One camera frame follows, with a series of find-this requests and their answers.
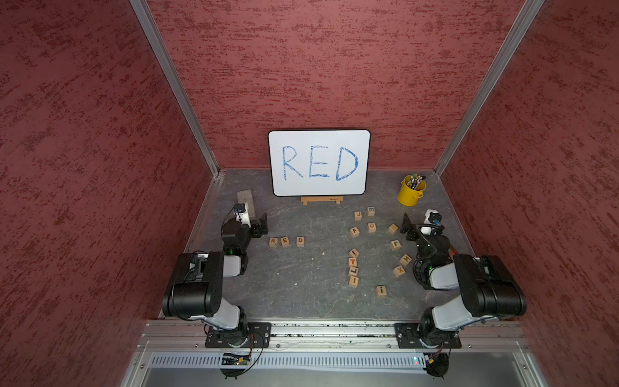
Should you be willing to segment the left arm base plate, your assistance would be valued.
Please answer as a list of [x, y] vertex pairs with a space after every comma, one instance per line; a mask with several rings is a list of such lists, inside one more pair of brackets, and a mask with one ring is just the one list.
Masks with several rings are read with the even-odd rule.
[[242, 323], [235, 330], [211, 328], [206, 333], [205, 347], [231, 350], [268, 348], [271, 330], [270, 322]]

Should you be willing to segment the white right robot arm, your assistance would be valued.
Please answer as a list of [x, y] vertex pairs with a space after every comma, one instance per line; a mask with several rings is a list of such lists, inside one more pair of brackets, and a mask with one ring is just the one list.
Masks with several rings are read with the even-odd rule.
[[427, 308], [418, 322], [396, 323], [399, 348], [460, 348], [459, 332], [465, 327], [526, 313], [526, 297], [502, 260], [456, 253], [443, 230], [438, 212], [429, 211], [424, 223], [412, 223], [403, 215], [401, 233], [418, 249], [409, 265], [414, 279], [424, 290], [457, 290], [459, 295]]

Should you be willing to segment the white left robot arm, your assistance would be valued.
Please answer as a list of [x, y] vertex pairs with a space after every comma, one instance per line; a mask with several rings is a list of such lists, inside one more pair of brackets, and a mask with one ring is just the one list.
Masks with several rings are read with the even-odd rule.
[[248, 246], [253, 238], [267, 235], [268, 216], [249, 219], [233, 209], [222, 224], [219, 251], [183, 253], [177, 258], [162, 300], [165, 317], [202, 322], [207, 348], [262, 348], [269, 346], [272, 325], [248, 322], [242, 307], [223, 297], [223, 280], [245, 274]]

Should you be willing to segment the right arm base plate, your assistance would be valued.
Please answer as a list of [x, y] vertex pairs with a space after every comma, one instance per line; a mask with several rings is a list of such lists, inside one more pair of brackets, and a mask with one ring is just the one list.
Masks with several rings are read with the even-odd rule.
[[409, 349], [460, 349], [462, 343], [457, 332], [442, 331], [434, 326], [420, 327], [419, 323], [394, 324], [398, 348]]

